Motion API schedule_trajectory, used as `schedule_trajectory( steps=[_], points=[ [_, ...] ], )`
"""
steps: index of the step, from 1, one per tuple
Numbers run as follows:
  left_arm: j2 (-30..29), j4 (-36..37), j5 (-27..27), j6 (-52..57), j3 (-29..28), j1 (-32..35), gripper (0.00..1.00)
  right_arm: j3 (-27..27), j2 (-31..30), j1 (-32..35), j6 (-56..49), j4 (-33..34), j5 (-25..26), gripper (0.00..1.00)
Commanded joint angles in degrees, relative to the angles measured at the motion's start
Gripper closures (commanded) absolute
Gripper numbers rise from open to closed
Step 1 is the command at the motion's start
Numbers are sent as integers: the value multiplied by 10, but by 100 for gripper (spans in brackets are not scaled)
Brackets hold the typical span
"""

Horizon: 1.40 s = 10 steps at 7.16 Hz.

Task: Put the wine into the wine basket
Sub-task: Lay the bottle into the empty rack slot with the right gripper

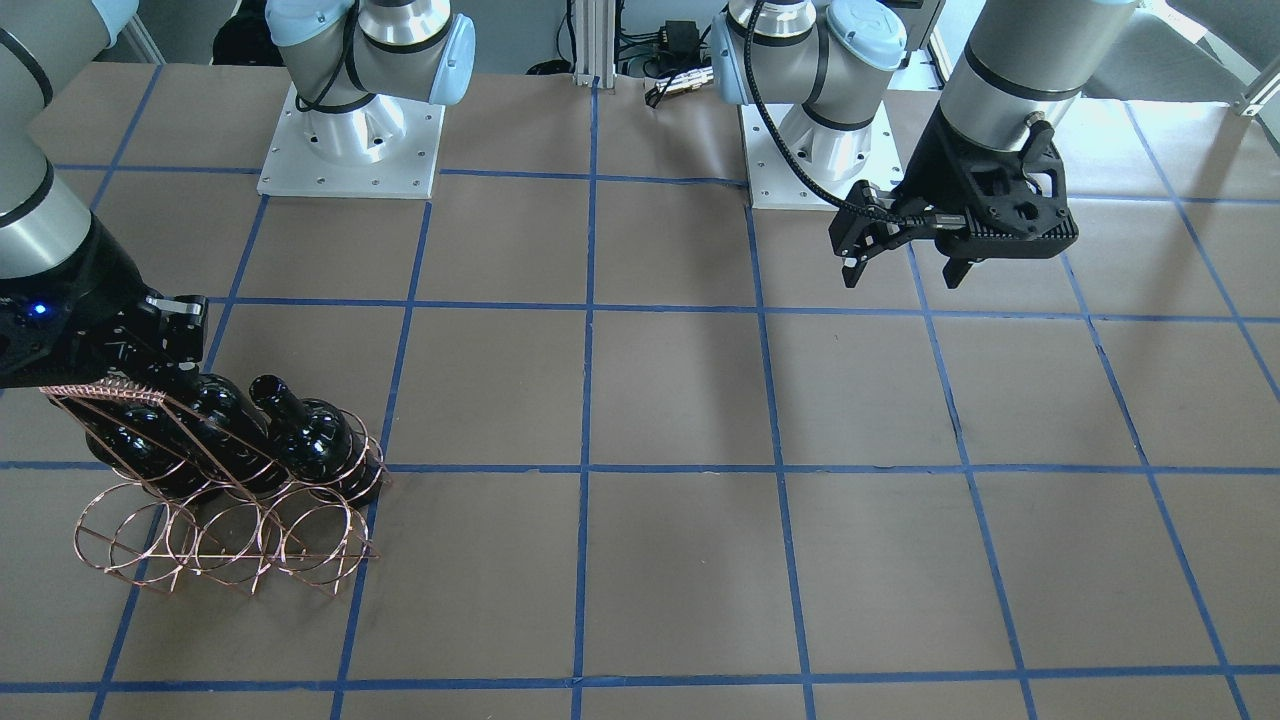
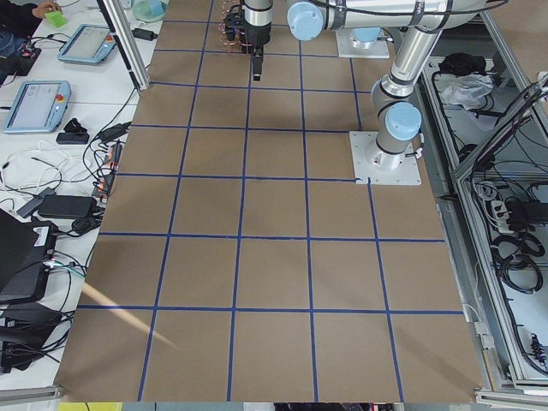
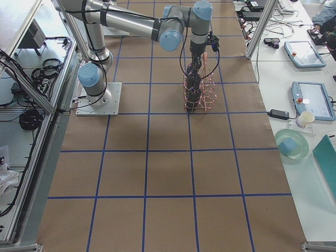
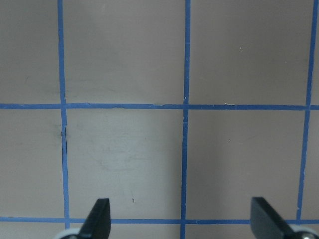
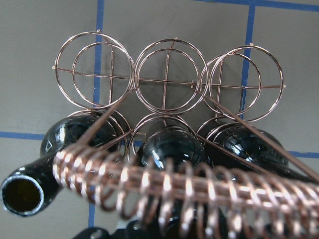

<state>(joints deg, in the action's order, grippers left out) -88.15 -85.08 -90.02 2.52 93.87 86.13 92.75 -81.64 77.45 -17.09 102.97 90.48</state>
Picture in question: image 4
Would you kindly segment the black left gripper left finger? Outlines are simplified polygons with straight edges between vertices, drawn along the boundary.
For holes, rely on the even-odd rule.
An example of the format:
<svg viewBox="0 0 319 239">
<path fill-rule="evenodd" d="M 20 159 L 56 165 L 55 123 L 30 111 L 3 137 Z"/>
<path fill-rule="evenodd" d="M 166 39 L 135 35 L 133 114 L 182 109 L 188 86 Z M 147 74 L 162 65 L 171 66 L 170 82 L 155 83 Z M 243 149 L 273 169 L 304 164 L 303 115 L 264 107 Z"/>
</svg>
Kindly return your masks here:
<svg viewBox="0 0 319 239">
<path fill-rule="evenodd" d="M 98 199 L 80 228 L 79 239 L 107 239 L 111 231 L 110 201 Z"/>
</svg>

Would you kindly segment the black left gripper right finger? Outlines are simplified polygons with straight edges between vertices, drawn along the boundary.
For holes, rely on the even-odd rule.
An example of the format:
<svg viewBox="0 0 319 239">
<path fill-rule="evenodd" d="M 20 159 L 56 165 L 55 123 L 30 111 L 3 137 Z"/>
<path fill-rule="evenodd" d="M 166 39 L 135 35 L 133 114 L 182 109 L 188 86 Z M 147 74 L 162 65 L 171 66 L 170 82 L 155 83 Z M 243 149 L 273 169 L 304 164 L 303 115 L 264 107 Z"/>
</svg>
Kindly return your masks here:
<svg viewBox="0 0 319 239">
<path fill-rule="evenodd" d="M 263 197 L 251 199 L 250 227 L 256 239 L 302 239 L 303 235 L 295 232 Z"/>
</svg>

